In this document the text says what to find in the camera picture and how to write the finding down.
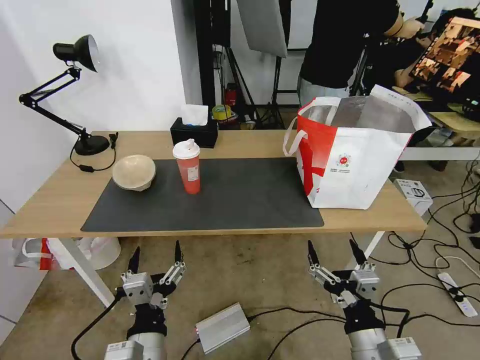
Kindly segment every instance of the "gray desk mat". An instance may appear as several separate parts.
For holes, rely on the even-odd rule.
[[[112,179],[82,227],[84,232],[141,232],[321,227],[305,196],[294,158],[201,159],[201,191],[184,190],[175,160],[155,160],[142,192]]]

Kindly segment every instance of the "hand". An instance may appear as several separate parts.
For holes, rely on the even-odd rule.
[[[419,43],[424,49],[428,48],[432,44],[432,40],[430,40],[428,37],[424,37],[423,39],[419,39],[418,37],[416,37],[415,41]]]
[[[420,21],[415,20],[414,17],[409,18],[407,21],[403,22],[403,26],[400,31],[394,36],[397,38],[410,39],[415,36],[420,30],[423,30],[425,25]]]

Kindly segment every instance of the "tissue box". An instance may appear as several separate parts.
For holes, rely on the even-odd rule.
[[[170,134],[173,145],[193,139],[201,148],[213,148],[219,136],[219,127],[217,121],[211,118],[208,119],[206,125],[197,126],[184,125],[182,118],[178,117],[170,128]]]

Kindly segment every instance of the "bowl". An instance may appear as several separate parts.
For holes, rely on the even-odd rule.
[[[117,161],[112,177],[120,188],[140,192],[150,187],[156,171],[154,161],[148,156],[131,155]]]

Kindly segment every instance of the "gray jeans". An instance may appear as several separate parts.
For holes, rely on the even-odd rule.
[[[331,88],[324,87],[320,85],[314,85],[311,82],[298,77],[298,83],[296,86],[296,92],[298,94],[298,99],[300,100],[300,105],[304,107],[314,98],[318,97],[336,97],[336,98],[347,98],[349,96],[348,88]]]

